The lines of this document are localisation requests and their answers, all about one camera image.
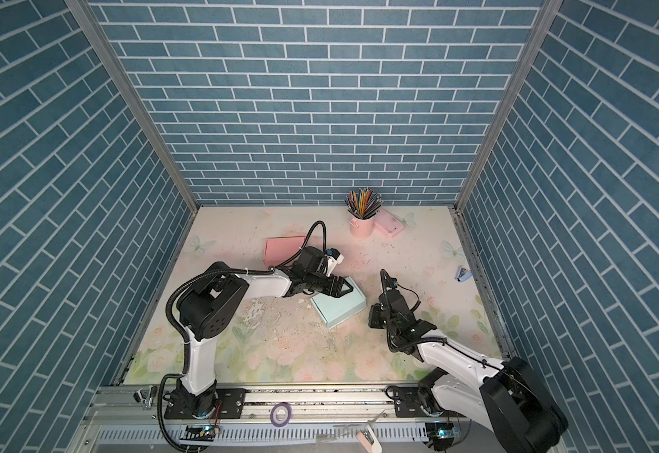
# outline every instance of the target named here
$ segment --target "pencil holder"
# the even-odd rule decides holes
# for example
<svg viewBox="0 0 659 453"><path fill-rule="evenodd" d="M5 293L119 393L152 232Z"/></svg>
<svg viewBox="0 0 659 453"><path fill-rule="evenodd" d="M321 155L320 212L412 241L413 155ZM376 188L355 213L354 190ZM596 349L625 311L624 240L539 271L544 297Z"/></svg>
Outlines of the pencil holder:
<svg viewBox="0 0 659 453"><path fill-rule="evenodd" d="M374 217L365 220L350 218L350 233L357 239L367 239L372 236L373 226Z"/></svg>

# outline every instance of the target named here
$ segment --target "pink box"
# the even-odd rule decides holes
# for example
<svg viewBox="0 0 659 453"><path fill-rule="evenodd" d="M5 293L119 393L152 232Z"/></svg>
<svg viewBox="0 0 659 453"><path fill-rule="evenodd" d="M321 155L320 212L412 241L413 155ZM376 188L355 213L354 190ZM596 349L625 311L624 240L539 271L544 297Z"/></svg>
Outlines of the pink box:
<svg viewBox="0 0 659 453"><path fill-rule="evenodd" d="M404 223L382 208L372 218L375 220L375 230L378 230L380 234L388 239L394 238L400 234L400 231L405 229Z"/></svg>
<svg viewBox="0 0 659 453"><path fill-rule="evenodd" d="M280 265L285 259L297 253L303 243L304 236L267 239L264 249L264 266Z"/></svg>

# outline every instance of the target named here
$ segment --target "table surface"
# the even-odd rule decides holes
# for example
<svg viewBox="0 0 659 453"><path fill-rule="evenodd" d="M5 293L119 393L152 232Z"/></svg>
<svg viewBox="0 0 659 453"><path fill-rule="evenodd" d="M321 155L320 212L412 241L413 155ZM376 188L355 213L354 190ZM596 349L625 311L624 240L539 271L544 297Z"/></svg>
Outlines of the table surface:
<svg viewBox="0 0 659 453"><path fill-rule="evenodd" d="M350 234L350 214L340 206L200 209L125 384L157 384L164 374L180 372L183 344L165 319L165 302L180 284L216 261L264 269L267 238L304 236L316 220L326 223L327 247L344 255L334 273L354 279L367 296L368 308L329 330L308 296L245 299L218 339L219 382L397 382L424 377L427 364L393 354L385 331L367 325L369 306L381 292L382 268L420 295L419 317L472 349L500 357L474 280L455 280L458 268L467 264L448 209L391 206L388 211L405 222L405 230L394 239L375 231L360 240ZM310 245L321 248L320 228ZM408 304L415 303L414 295L403 293Z"/></svg>

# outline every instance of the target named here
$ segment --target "black cable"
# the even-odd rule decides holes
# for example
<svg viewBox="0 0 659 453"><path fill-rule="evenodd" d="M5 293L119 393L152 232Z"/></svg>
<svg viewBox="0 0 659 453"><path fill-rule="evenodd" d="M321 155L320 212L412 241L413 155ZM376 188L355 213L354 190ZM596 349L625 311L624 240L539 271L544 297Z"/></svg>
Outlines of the black cable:
<svg viewBox="0 0 659 453"><path fill-rule="evenodd" d="M165 439L165 442L170 445L173 449L182 451L183 453L198 453L198 451L204 451L206 450L206 447L198 447L198 445L186 445L185 447L180 445L178 442L175 440L171 439L171 435L168 434L168 430L165 429L165 423L163 422L163 391L165 390L165 382L168 379L180 379L183 377L181 374L167 374L163 376L161 379L161 383L158 385L158 394L161 395L161 398L158 398L156 401L156 408L158 408L158 429L161 430L161 434L163 435L163 439Z"/></svg>
<svg viewBox="0 0 659 453"><path fill-rule="evenodd" d="M461 422L460 422L460 420L458 419L458 428L460 428L460 425L461 425ZM472 419L472 418L469 418L469 419L468 419L468 428L466 428L465 436L461 437L461 440L459 440L459 441L457 441L457 442L452 442L452 447L457 447L458 445L460 445L461 443L463 443L464 440L468 439L468 436L470 435L470 428L471 428L472 426L473 426L473 419Z"/></svg>
<svg viewBox="0 0 659 453"><path fill-rule="evenodd" d="M162 400L163 400L163 392L165 391L165 382L168 379L175 378L175 379L180 379L184 375L186 375L189 372L189 366L191 363L191 337L189 336L189 333L186 331L186 329L176 320L176 317L173 316L173 303L178 299L180 295L182 295L187 289L191 287L194 283L198 282L199 280L205 280L207 278L213 279L218 276L222 275L227 275L227 274L246 274L246 275L254 275L254 276L270 276L273 274L274 271L273 269L270 270L249 270L249 269L216 269L216 270L210 270L207 271L203 274L199 274L198 276L195 276L191 278L190 280L184 282L181 284L172 294L171 297L168 298L168 301L165 303L165 317L168 319L168 322L173 326L174 329L176 329L180 335L181 338L184 341L184 368L181 371L181 374L173 374L169 373L161 379L161 385L158 386L158 395L159 398L157 399L156 403L156 408L158 410L157 414L157 419L158 419L158 427L161 429L161 434L163 435L163 438L165 441L173 447L176 450L183 451L184 453L197 453L198 451L203 451L206 449L206 447L196 447L196 448L190 448L191 446L186 446L185 448L182 447L180 444L178 444L175 440L171 439L171 436L168 434L168 431L165 429L165 423L163 422L163 412L162 412Z"/></svg>
<svg viewBox="0 0 659 453"><path fill-rule="evenodd" d="M322 262L319 264L319 273L320 274L326 274L328 267L329 267L329 259L327 258L327 255L325 254L322 257Z"/></svg>
<svg viewBox="0 0 659 453"><path fill-rule="evenodd" d="M410 293L415 294L415 297L418 298L418 301L415 302L415 304L413 305L412 308L410 308L410 311L414 313L415 310L417 310L418 307L420 307L420 296L418 296L418 294L415 293L415 291L413 291L413 290L411 290L411 289L409 289L409 288L406 288L405 286L402 286L402 285L400 285L400 284L397 284L397 286L399 286L400 288L404 289L405 291L409 291Z"/></svg>
<svg viewBox="0 0 659 453"><path fill-rule="evenodd" d="M453 345L451 345L451 344L448 342L448 339L447 339L447 338L431 337L431 336L429 336L429 337L424 337L424 338L421 338L421 339L418 339L418 340L415 340L415 341L410 341L409 343L407 343L407 344L405 344L405 345L402 345L401 347L399 347L399 348L397 348L397 349L398 349L398 350L407 349L408 347L417 346L418 344L423 344L423 343L443 343L445 346L448 346L448 347L450 347L450 348L452 348L452 349L455 349L457 352L460 352L460 353L461 353L462 355L464 355L465 357L467 357L467 358L469 358L469 359L471 359L471 360L475 360L475 361L478 362L479 364L483 365L484 368L485 368L485 367L493 368L494 370L497 370L497 371L503 373L504 375L508 376L510 379L512 379L513 381L515 381L516 384L518 384L518 385L520 385L521 387L523 387L523 388L529 393L529 395L533 396L533 397L536 399L536 401L538 401L538 403L539 403L539 404L540 404L545 410L547 410L547 411L549 411L549 412L552 412L552 411L551 411L551 408L550 408L549 406L547 406L544 402L542 402L541 399L540 399L538 396L536 396L536 394L533 393L533 391L531 391L531 389L528 388L527 385L523 384L521 381L519 381L518 379L516 379L515 376L513 376L512 374L510 374L508 371L505 371L503 368L496 367L495 365L491 365L490 363L488 363L488 360L486 360L486 359L478 359L478 358L476 358L476 357L473 357L473 356L467 354L466 352L462 351L461 349L458 349L458 348L454 347ZM555 417L551 417L551 420L552 420L553 425L554 425L554 426L556 427L556 429L558 430L559 434L562 433L562 432L563 432L563 429L561 429L561 427L559 426L558 421L556 420L556 418L555 418Z"/></svg>
<svg viewBox="0 0 659 453"><path fill-rule="evenodd" d="M317 225L322 225L322 253L327 252L327 227L322 222L321 220L317 220L312 224L312 226L309 228L309 232L304 238L304 243L302 246L297 250L297 253L293 254L290 258L288 258L286 261L282 262L280 265L277 267L285 266L288 262L292 261L293 259L296 259L300 253L302 253L302 249L304 249L307 246L307 243L309 242L309 238L312 236L312 233L314 232L314 229L317 228Z"/></svg>
<svg viewBox="0 0 659 453"><path fill-rule="evenodd" d="M391 334L389 332L389 320L392 315L392 308L389 305L389 300L387 298L387 283L390 281L391 277L387 273L387 270L385 269L380 269L379 271L379 283L382 285L382 295L384 296L384 303L387 304L387 306L384 309L384 329L387 331L387 348L389 349L390 352L398 352L399 349L395 347L395 345L392 344L392 338Z"/></svg>
<svg viewBox="0 0 659 453"><path fill-rule="evenodd" d="M387 387L384 388L384 395L387 397L387 399L391 399L392 401L402 401L403 399L400 398L399 396L390 396L387 391L392 389L392 393L397 394L398 392L395 391L396 388L400 388L397 385L388 385Z"/></svg>

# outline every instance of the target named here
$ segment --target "blue brick wall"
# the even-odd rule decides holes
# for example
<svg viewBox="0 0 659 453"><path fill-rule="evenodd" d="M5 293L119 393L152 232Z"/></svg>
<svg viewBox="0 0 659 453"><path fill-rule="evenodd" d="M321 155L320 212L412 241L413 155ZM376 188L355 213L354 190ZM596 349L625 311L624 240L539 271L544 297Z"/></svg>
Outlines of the blue brick wall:
<svg viewBox="0 0 659 453"><path fill-rule="evenodd" d="M659 452L659 0L565 0L466 214L566 446Z"/></svg>
<svg viewBox="0 0 659 453"><path fill-rule="evenodd" d="M0 451L67 447L187 216L62 0L0 2Z"/></svg>
<svg viewBox="0 0 659 453"><path fill-rule="evenodd" d="M208 3L91 2L202 204L450 204L541 0Z"/></svg>

